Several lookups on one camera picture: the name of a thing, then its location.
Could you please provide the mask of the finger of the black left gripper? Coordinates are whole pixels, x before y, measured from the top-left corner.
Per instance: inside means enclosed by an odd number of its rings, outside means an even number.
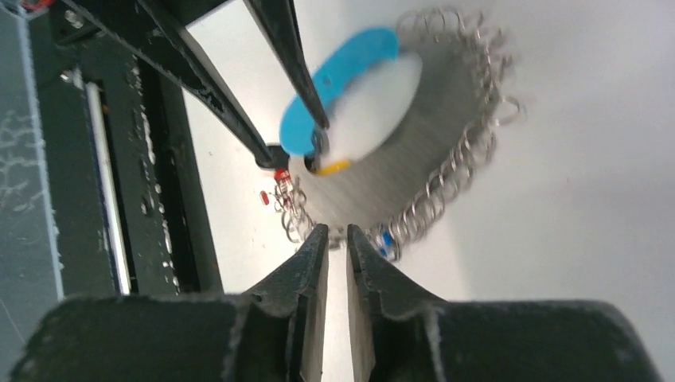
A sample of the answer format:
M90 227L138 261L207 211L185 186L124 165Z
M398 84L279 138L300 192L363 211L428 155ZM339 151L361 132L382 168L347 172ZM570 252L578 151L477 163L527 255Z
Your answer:
M313 120L327 128L329 118L306 66L295 2L247 0L245 5Z
M74 0L66 4L197 98L248 149L259 168L288 166L288 154L262 139L208 54L159 1Z

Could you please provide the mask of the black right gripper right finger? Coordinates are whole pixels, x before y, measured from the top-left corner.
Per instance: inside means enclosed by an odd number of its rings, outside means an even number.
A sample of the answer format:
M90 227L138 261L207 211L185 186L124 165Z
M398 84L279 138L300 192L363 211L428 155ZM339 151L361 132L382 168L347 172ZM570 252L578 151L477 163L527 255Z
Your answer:
M347 229L357 381L659 381L640 337L597 300L451 302Z

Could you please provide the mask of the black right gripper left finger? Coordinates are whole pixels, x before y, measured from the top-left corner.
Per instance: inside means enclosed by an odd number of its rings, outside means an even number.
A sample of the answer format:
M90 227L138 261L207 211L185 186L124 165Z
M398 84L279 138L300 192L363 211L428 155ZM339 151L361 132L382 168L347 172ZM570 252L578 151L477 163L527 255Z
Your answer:
M328 229L241 294L72 298L49 311L13 381L319 381Z

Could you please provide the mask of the blue key tag with key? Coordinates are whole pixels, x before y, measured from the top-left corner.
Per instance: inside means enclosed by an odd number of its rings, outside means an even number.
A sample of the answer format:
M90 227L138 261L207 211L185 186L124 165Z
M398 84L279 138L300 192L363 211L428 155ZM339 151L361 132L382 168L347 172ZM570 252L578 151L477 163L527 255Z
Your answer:
M386 259L394 259L396 257L394 240L387 231L378 234L377 248L379 253Z

